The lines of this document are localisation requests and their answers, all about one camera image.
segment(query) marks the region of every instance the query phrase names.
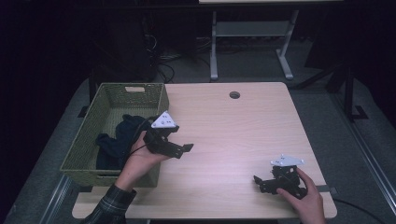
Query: hole in table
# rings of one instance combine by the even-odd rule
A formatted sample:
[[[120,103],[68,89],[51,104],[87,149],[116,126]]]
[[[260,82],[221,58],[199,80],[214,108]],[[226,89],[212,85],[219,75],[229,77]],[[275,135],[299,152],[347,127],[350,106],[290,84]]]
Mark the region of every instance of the hole in table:
[[[232,91],[230,92],[230,97],[233,99],[238,99],[239,97],[241,97],[241,94],[237,91]]]

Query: table leg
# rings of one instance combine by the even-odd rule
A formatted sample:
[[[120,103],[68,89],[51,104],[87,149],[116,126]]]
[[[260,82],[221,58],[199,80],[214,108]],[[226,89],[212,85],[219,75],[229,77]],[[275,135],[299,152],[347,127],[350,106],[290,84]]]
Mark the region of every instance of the table leg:
[[[210,52],[210,79],[217,80],[218,78],[218,60],[216,58],[216,11],[214,11],[212,21],[212,51]]]
[[[286,79],[293,79],[293,74],[291,73],[288,61],[286,60],[286,50],[288,49],[289,42],[291,39],[291,35],[293,34],[294,25],[297,20],[299,10],[294,10],[291,14],[288,31],[285,35],[285,43],[283,44],[281,49],[276,50],[277,58],[279,59],[280,65],[282,66],[283,73],[285,74]]]

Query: basket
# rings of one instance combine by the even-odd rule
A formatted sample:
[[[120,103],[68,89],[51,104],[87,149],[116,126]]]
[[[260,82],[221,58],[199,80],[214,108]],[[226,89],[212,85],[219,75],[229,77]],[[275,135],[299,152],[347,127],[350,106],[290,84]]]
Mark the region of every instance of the basket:
[[[122,115],[148,118],[161,115],[168,107],[163,84],[102,83],[64,159],[61,172],[81,186],[111,186],[120,170],[96,170],[99,146],[95,139],[98,134],[107,133],[114,138]],[[154,166],[136,187],[157,187],[160,166]]]

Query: hand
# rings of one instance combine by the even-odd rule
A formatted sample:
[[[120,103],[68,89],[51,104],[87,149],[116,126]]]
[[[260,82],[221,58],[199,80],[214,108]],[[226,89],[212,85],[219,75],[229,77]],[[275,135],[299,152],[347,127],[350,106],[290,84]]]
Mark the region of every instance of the hand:
[[[304,224],[323,224],[326,223],[324,218],[323,198],[318,192],[314,181],[302,170],[297,168],[297,173],[304,181],[307,194],[301,200],[295,198],[284,189],[277,189],[276,192],[288,201],[297,211],[300,220]]]
[[[134,189],[134,184],[140,177],[145,175],[157,163],[170,158],[161,154],[151,153],[145,146],[146,143],[143,140],[145,135],[146,131],[143,131],[137,141],[132,145],[131,152],[134,151],[134,153],[125,163],[115,183],[119,189],[131,192]]]

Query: plaid sleeve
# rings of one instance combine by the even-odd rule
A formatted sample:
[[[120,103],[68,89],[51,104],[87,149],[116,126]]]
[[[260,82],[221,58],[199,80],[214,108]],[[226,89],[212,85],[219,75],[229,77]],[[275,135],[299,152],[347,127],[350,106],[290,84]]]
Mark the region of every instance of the plaid sleeve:
[[[123,224],[125,212],[136,196],[136,191],[128,192],[112,185],[93,212],[81,224]]]

